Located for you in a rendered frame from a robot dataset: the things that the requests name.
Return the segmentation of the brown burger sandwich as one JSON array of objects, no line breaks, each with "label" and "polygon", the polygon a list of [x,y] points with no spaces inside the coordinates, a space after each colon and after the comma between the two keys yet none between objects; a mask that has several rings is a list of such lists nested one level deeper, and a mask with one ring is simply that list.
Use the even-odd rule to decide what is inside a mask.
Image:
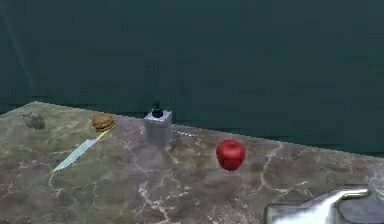
[{"label": "brown burger sandwich", "polygon": [[103,132],[115,125],[115,119],[111,114],[97,113],[92,117],[92,125],[97,132]]}]

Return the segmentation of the thin silver utensil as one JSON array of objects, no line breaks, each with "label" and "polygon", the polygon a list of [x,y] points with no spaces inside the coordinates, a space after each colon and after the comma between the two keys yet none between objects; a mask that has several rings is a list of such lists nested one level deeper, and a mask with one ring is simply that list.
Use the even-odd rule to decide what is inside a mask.
[{"label": "thin silver utensil", "polygon": [[197,136],[196,134],[193,134],[193,133],[187,133],[187,132],[174,130],[174,129],[172,129],[172,132],[179,134],[179,135],[188,136],[188,137],[196,137]]}]

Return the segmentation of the grey square soap dispenser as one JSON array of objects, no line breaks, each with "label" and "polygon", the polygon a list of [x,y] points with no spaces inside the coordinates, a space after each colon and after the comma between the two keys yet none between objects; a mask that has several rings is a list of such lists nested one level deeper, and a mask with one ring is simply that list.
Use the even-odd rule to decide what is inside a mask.
[{"label": "grey square soap dispenser", "polygon": [[152,104],[151,110],[144,117],[147,140],[159,148],[166,147],[172,132],[172,112],[164,110],[159,101]]}]

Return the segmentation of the red apple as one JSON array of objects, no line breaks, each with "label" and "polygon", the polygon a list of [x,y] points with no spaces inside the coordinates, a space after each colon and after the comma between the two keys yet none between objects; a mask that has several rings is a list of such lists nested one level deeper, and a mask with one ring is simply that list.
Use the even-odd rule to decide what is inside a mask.
[{"label": "red apple", "polygon": [[216,149],[216,157],[219,165],[227,171],[235,171],[240,168],[246,156],[243,144],[234,140],[221,141]]}]

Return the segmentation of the grey lumpy sponge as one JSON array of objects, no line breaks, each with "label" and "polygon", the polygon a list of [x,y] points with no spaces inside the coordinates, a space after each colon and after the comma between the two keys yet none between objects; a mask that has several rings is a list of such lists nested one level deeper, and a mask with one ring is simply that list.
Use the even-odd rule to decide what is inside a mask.
[{"label": "grey lumpy sponge", "polygon": [[45,120],[39,113],[30,112],[23,114],[24,124],[28,128],[33,128],[36,130],[43,130],[45,128]]}]

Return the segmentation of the steel sink basin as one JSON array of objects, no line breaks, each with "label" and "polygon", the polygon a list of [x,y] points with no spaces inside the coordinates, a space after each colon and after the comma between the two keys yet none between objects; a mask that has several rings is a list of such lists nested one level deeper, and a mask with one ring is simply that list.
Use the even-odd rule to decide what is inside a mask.
[{"label": "steel sink basin", "polygon": [[[342,200],[339,204],[339,211],[344,218],[349,220],[351,224],[384,224],[384,199],[378,197],[378,191],[368,185],[345,185],[337,189],[349,187],[366,187],[370,194],[364,198],[354,198]],[[303,202],[294,201],[291,203],[271,203],[271,204],[289,204],[299,205]]]}]

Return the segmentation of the yellow handled kitchen knife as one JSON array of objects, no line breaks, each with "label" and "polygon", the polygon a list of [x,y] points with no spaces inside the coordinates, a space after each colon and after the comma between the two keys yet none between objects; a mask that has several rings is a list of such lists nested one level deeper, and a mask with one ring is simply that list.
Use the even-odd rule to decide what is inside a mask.
[{"label": "yellow handled kitchen knife", "polygon": [[87,152],[94,144],[96,144],[104,135],[108,133],[108,130],[103,131],[94,139],[86,139],[77,148],[75,148],[64,160],[62,160],[53,171],[63,170],[70,167],[78,158]]}]

